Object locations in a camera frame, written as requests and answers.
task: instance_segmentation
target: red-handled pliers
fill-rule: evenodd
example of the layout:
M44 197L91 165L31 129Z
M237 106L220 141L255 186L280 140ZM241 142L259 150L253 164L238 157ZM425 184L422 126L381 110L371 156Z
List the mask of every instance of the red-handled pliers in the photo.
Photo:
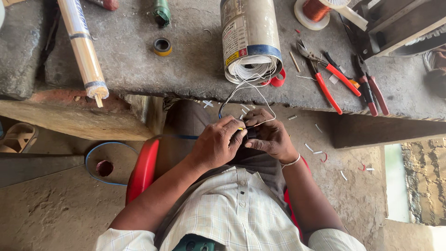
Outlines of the red-handled pliers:
M344 76L344 74L339 72L334 66L332 66L330 63L322 60L321 58L317 57L316 55L314 55L314 53L309 52L307 50L307 48L305 48L305 45L303 44L302 40L300 43L297 42L296 44L297 44L296 45L297 50L302 54L302 56L309 59L310 65L312 66L314 74L315 74L314 76L316 77L316 80L318 81L319 86L321 87L322 92L324 93L325 97L328 99L328 101L333 106L333 108L338 112L338 114L339 115L342 114L341 108L338 106L336 101L331 96L330 92L327 89L327 86L325 85L324 80L322 79L321 73L319 72L318 65L319 64L323 65L327 70L329 70L331 73L335 74L353 93L355 93L356 96L361 96L361 93L358 91L358 89L356 89L354 87L354 85L352 85L352 83L350 83L350 81L348 81L348 79Z
M375 94L378 104L380 104L381 111L385 116L389 115L389 109L387 108L386 101L384 100L383 94L381 93L378 85L376 84L375 77L370 76L368 73L367 64L360 55L355 56L355 65L358 74L360 75L359 84L361 85L361 90L363 92L365 101L370 109L372 116L378 116L378 110L376 109L375 102L373 101L373 94Z

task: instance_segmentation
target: dark trousers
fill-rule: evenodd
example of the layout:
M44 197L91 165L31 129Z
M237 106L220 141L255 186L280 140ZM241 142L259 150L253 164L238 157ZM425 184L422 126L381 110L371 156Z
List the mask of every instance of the dark trousers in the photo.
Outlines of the dark trousers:
M167 112L163 133L199 136L210 123L211 117L200 104L191 100L179 100ZM264 151L246 148L245 140L246 137L233 160L207 171L197 181L233 166L245 168L250 173L259 172L265 184L286 206L283 197L286 183L279 161ZM158 148L155 179L182 161L192 151L194 144L195 140L190 139L162 138Z

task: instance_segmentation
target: silver bangle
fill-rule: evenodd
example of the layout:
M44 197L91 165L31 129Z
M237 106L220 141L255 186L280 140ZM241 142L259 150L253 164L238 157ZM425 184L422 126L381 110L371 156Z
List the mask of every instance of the silver bangle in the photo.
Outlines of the silver bangle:
M296 163L297 161L299 161L300 159L301 159L301 154L300 153L298 153L299 154L299 157L297 158L297 160L294 160L293 162L291 162L290 164L286 164L286 165L284 165L284 164L280 164L281 166L282 166L282 169L284 168L284 167L286 167L286 166L291 166L292 164L294 164L294 163Z

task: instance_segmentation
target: cylindrical tin can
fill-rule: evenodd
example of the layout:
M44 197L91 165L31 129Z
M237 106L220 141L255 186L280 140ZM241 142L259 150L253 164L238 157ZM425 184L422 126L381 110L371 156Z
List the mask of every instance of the cylindrical tin can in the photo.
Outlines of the cylindrical tin can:
M241 57L265 55L277 58L275 77L282 70L279 33L273 0L221 0L223 63L226 78L241 83L228 66ZM258 84L264 79L250 82Z

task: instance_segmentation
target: red wire scrap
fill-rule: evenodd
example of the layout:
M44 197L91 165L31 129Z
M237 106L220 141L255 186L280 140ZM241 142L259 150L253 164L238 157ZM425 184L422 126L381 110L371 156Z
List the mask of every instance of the red wire scrap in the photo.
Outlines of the red wire scrap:
M325 153L325 160L320 159L320 160L322 161L322 163L325 163L325 162L328 160L328 155L327 155L327 153L326 153L326 152L324 152L324 153Z

